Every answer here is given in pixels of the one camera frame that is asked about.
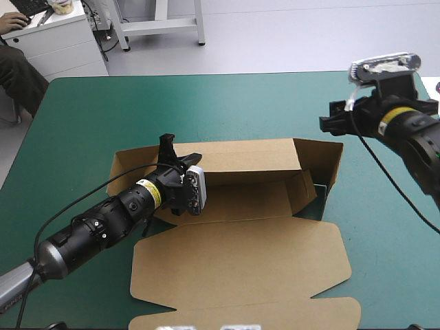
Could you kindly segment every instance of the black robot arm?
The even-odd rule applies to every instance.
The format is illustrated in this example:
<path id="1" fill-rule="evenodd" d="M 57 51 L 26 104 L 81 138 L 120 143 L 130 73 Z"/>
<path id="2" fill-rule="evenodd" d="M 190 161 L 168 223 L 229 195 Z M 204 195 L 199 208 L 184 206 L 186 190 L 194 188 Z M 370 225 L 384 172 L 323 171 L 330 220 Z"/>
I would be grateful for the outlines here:
<path id="1" fill-rule="evenodd" d="M 346 101 L 331 102 L 320 128 L 332 135 L 359 132 L 376 138 L 403 159 L 421 190 L 440 207 L 440 121 L 432 117 L 438 102 L 417 99 L 413 74 L 419 66 L 420 58 L 408 53 L 355 62 L 350 80 L 374 87 L 371 96 L 356 100 L 352 109 Z"/>
<path id="2" fill-rule="evenodd" d="M 171 134 L 160 138 L 159 165 L 152 173 L 75 216 L 39 244 L 35 257 L 0 277 L 1 313 L 20 301 L 31 278 L 34 289 L 47 280 L 66 277 L 127 237 L 159 207 L 170 208 L 177 215 L 185 211 L 200 214 L 206 187 L 203 170 L 195 164 L 201 155 L 177 157 L 173 138 Z"/>

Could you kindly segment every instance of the open cardboard box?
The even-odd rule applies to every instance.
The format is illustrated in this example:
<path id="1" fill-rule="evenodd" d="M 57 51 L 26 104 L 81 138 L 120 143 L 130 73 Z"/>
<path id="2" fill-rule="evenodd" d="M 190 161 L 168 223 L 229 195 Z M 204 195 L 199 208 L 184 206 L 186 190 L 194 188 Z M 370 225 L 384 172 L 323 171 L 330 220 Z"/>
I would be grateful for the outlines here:
<path id="1" fill-rule="evenodd" d="M 135 318 L 130 330 L 357 329 L 356 300 L 311 299 L 351 275 L 339 229 L 292 217 L 316 198 L 314 184 L 330 191 L 342 144 L 277 139 L 175 144 L 175 150 L 203 155 L 208 200 L 198 217 L 161 210 L 157 216 L 177 227 L 136 244 L 131 294 L 177 311 Z M 156 162 L 157 153 L 158 146 L 118 151 L 111 175 Z M 114 181 L 108 193 L 152 170 Z"/>

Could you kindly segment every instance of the yellow label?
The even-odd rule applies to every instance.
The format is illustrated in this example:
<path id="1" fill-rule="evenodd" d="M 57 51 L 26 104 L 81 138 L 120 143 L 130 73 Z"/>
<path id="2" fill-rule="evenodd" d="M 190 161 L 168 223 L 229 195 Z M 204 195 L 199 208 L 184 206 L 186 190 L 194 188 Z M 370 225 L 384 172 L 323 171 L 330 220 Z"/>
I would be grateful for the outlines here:
<path id="1" fill-rule="evenodd" d="M 136 184 L 141 185 L 150 192 L 150 195 L 154 199 L 154 208 L 158 208 L 159 206 L 161 206 L 162 196 L 160 195 L 159 189 L 157 189 L 156 185 L 153 182 L 147 179 L 142 179 L 136 182 Z"/>
<path id="2" fill-rule="evenodd" d="M 401 115 L 401 114 L 403 114 L 405 112 L 409 112 L 409 111 L 416 111 L 416 110 L 413 108 L 410 108 L 410 107 L 398 107 L 398 108 L 395 108 L 395 109 L 389 111 L 382 118 L 382 120 L 379 123 L 379 127 L 378 127 L 379 134 L 385 135 L 386 127 L 391 122 L 391 120 L 396 118 L 398 115 Z"/>

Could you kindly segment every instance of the person's hand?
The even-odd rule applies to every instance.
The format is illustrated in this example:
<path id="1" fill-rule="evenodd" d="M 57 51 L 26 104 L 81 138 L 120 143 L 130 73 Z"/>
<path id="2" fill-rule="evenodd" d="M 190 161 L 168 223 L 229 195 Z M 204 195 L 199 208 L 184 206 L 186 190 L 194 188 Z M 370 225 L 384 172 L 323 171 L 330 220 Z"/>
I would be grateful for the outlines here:
<path id="1" fill-rule="evenodd" d="M 28 18 L 20 12 L 7 12 L 0 17 L 0 35 L 10 32 L 12 29 L 23 29 L 28 25 Z"/>

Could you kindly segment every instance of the person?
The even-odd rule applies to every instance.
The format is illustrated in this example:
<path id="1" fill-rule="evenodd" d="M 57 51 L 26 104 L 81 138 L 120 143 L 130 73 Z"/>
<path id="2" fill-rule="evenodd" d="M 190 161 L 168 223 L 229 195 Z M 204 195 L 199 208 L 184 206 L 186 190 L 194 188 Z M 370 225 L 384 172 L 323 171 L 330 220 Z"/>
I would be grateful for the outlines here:
<path id="1" fill-rule="evenodd" d="M 20 12 L 0 17 L 0 35 L 23 29 L 28 18 Z M 28 62 L 24 53 L 8 45 L 0 45 L 0 85 L 6 94 L 35 116 L 49 83 Z"/>

